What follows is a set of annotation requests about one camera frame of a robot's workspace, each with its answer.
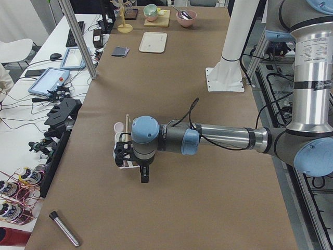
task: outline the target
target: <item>white wall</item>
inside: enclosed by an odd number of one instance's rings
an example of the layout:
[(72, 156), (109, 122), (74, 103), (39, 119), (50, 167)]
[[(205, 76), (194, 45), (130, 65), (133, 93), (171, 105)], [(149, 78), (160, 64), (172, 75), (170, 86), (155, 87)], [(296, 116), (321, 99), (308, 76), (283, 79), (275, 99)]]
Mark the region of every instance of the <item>white wall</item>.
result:
[(37, 45), (43, 45), (48, 38), (30, 0), (0, 0), (0, 40), (11, 42), (23, 38), (31, 38)]

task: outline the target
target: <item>robotic arm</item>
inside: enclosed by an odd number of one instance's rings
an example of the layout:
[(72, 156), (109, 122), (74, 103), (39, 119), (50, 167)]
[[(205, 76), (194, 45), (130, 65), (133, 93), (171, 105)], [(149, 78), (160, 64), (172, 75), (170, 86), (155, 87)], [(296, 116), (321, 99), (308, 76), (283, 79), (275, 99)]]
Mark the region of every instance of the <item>robotic arm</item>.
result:
[(281, 41), (290, 39), (289, 34), (296, 40), (296, 61), (292, 122), (286, 128), (230, 128), (191, 120), (190, 124), (158, 124), (154, 118), (142, 116), (133, 121), (133, 140), (117, 143), (117, 165), (121, 166), (123, 160), (136, 161), (142, 182), (148, 182), (149, 165), (156, 151), (193, 155), (199, 143), (209, 143), (229, 150), (254, 149), (270, 154), (310, 176), (332, 173), (333, 128), (328, 124), (333, 68), (332, 1), (270, 0), (267, 38)]

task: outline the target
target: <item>monitor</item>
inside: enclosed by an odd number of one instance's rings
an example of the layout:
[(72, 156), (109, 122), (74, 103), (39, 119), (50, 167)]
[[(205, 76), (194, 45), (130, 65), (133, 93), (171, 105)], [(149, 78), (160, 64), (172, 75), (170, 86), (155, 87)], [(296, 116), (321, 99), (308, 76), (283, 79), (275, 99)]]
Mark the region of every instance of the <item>monitor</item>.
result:
[[(110, 0), (70, 0), (75, 14), (101, 14), (103, 23), (101, 23), (102, 33), (110, 34), (116, 16), (114, 15), (114, 6)], [(112, 23), (107, 21), (107, 17), (112, 19)]]

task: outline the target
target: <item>red object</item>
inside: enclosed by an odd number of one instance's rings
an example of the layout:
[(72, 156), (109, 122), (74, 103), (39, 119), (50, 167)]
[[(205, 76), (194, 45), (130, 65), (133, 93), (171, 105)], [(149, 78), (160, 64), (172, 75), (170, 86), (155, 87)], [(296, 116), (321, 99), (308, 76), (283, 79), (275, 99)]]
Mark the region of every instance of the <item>red object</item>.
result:
[(0, 246), (25, 246), (31, 232), (0, 227)]

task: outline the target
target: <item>table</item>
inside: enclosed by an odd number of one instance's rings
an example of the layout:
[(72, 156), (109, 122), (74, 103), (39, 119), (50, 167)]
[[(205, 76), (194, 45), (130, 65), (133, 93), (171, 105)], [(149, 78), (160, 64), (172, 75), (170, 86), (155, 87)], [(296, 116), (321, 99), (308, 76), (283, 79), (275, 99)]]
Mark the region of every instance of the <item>table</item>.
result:
[[(93, 24), (96, 24), (97, 20), (101, 19), (101, 15), (76, 15), (78, 21), (85, 22), (84, 29), (84, 38), (87, 43), (87, 46), (92, 49), (92, 53), (95, 51), (93, 45), (93, 31), (90, 28)], [(39, 52), (35, 55), (34, 59), (31, 61), (31, 65), (35, 62), (49, 59), (50, 54), (52, 53), (61, 53), (65, 54), (66, 51), (66, 40), (68, 35), (69, 26), (65, 19), (59, 22), (58, 26), (48, 37), (44, 45), (41, 47)], [(38, 64), (34, 64), (27, 69), (46, 69), (48, 67), (59, 68), (61, 61), (46, 61)], [(89, 88), (91, 82), (90, 75), (86, 69), (78, 72), (71, 71), (70, 78), (78, 74), (71, 82), (72, 87), (71, 95), (75, 99), (80, 99), (81, 102), (84, 101), (85, 94)], [(35, 80), (24, 78), (16, 82), (14, 87), (9, 93), (9, 96), (3, 101), (3, 110), (1, 111), (1, 118), (9, 119), (21, 119), (23, 121), (12, 121), (5, 120), (5, 122), (11, 128), (17, 128), (26, 123), (35, 123), (38, 127), (30, 124), (23, 126), (17, 130), (12, 130), (8, 128), (3, 122), (0, 121), (0, 152), (2, 165), (0, 170), (4, 171), (7, 174), (12, 174), (20, 167), (28, 166), (34, 168), (38, 164), (43, 164), (46, 162), (45, 159), (40, 159), (41, 154), (29, 152), (28, 142), (38, 142), (44, 136), (44, 130), (47, 130), (48, 126), (44, 125), (45, 120), (47, 119), (46, 114), (53, 107), (54, 104), (44, 103), (45, 106), (40, 103), (34, 104), (32, 109), (31, 99), (35, 97), (34, 95), (29, 95), (28, 88), (34, 83)], [(6, 176), (0, 173), (0, 180), (7, 179)], [(34, 211), (34, 216), (38, 216), (39, 210)], [(32, 231), (35, 225), (35, 221), (32, 221), (24, 226), (16, 226), (13, 224), (8, 224), (6, 222), (0, 221), (0, 226), (17, 228), (26, 231)]]
[[(120, 170), (112, 157), (113, 124), (151, 115), (252, 127), (257, 109), (244, 93), (211, 93), (204, 69), (220, 60), (228, 27), (224, 8), (191, 8), (184, 29), (171, 9), (168, 28), (143, 26), (142, 9), (129, 34), (112, 31), (67, 144), (27, 250), (73, 247), (49, 219), (57, 210), (82, 242), (80, 249), (297, 249), (271, 157), (200, 146), (195, 156), (158, 152), (150, 181)], [(165, 52), (144, 54), (146, 31), (168, 34)], [(131, 50), (111, 57), (115, 46)]]

